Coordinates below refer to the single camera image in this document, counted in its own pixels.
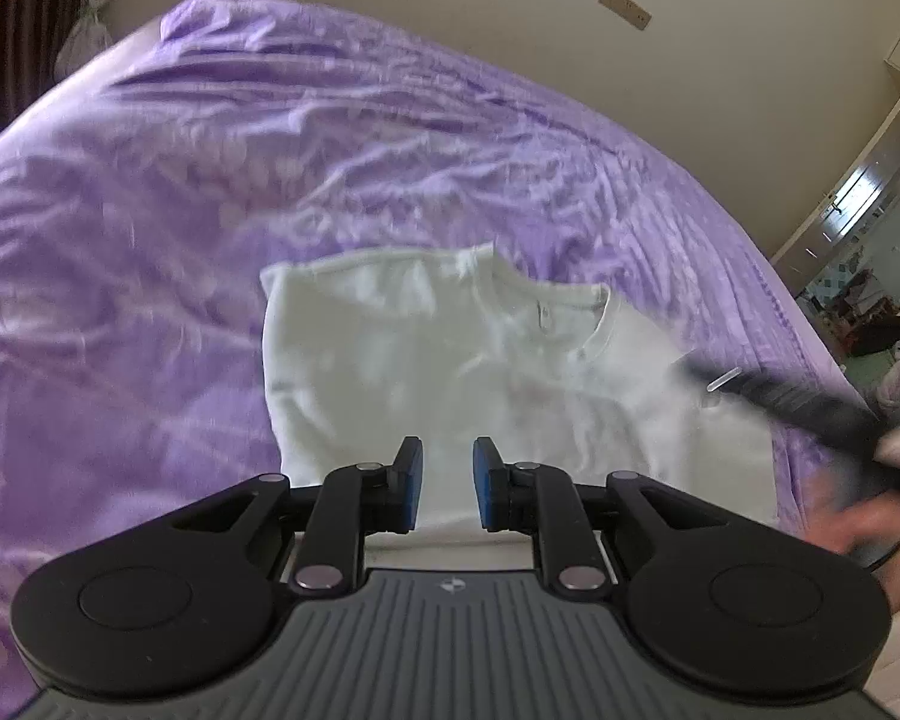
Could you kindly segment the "person's right hand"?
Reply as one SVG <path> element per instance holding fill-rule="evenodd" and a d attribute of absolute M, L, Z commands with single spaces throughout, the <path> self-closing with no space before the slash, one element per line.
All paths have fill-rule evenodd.
<path fill-rule="evenodd" d="M 900 494 L 884 493 L 839 511 L 834 475 L 821 470 L 809 483 L 803 538 L 848 556 L 863 543 L 900 543 Z M 900 548 L 875 571 L 893 613 L 900 612 Z"/>

